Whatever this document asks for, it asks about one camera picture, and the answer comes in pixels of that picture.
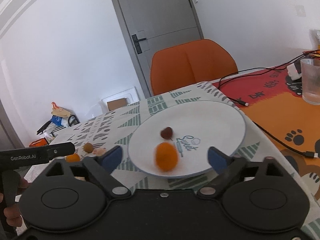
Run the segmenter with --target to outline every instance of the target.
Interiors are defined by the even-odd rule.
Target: plate
[[[173,129],[172,140],[160,136],[166,127]],[[162,178],[195,176],[212,169],[207,160],[209,147],[233,155],[245,136],[244,118],[235,108],[220,102],[197,101],[172,106],[150,117],[133,133],[128,154],[141,171]],[[178,150],[179,162],[168,172],[155,165],[155,149],[170,142]]]

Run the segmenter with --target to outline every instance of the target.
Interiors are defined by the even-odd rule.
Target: orange chair
[[[237,72],[231,55],[211,40],[192,41],[154,54],[151,87],[154,95]]]

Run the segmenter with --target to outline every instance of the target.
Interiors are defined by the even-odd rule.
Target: clear plastic cup
[[[302,98],[309,104],[320,105],[320,60],[301,60]]]

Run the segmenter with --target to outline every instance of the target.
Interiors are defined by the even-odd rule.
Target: silver bolt
[[[216,190],[213,187],[203,187],[200,189],[200,193],[203,195],[213,195]]]
[[[160,197],[169,197],[169,194],[168,193],[161,193]]]
[[[116,195],[124,195],[128,192],[128,189],[126,187],[115,187],[112,192]]]

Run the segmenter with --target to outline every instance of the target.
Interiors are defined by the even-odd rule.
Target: white power adapter
[[[294,63],[287,66],[287,70],[288,70],[288,75],[289,75],[289,77],[291,77],[292,81],[297,80],[297,79],[301,78],[301,76],[302,76],[302,74],[298,73]]]

